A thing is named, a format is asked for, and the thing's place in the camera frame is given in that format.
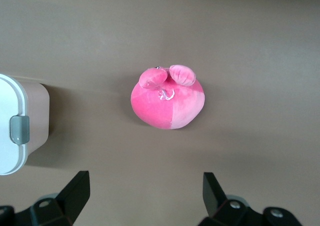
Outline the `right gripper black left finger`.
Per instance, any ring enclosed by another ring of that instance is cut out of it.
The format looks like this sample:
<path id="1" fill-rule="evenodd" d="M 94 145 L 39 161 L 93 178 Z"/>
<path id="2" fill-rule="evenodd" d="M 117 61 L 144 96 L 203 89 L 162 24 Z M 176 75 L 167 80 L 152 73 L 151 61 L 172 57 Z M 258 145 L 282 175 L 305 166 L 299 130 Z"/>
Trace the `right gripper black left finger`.
<path id="1" fill-rule="evenodd" d="M 54 198 L 38 200 L 15 212 L 10 205 L 0 207 L 2 226 L 72 226 L 90 198 L 90 174 L 79 171 Z"/>

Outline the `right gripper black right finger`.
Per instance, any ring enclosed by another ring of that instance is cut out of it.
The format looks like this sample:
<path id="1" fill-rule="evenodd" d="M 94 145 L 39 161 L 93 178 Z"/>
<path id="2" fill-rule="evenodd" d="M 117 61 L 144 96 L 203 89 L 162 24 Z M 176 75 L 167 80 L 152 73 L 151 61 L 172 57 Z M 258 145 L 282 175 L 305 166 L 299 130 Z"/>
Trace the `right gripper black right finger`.
<path id="1" fill-rule="evenodd" d="M 288 210 L 267 207 L 263 213 L 254 211 L 238 198 L 228 198 L 212 172 L 203 174 L 202 198 L 208 216 L 200 226 L 300 226 Z"/>

